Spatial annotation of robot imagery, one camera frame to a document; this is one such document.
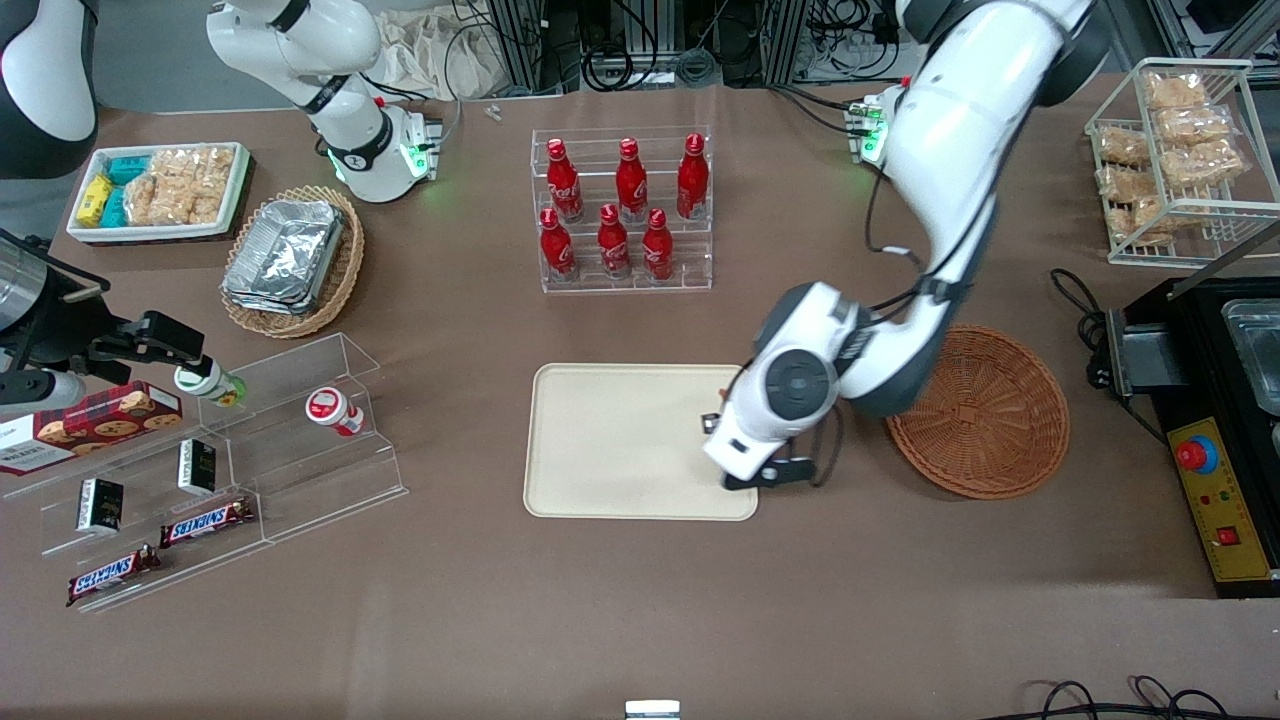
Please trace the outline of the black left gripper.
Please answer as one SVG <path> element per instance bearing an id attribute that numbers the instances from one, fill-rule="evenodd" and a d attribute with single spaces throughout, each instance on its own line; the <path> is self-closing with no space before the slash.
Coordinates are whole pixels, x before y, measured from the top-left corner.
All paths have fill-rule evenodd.
<path id="1" fill-rule="evenodd" d="M 716 433 L 722 415 L 707 413 L 700 415 L 701 433 Z M 767 460 L 755 475 L 744 480 L 724 474 L 724 488 L 728 491 L 765 489 L 794 483 L 813 484 L 817 480 L 817 464 L 812 457 L 772 457 Z"/>

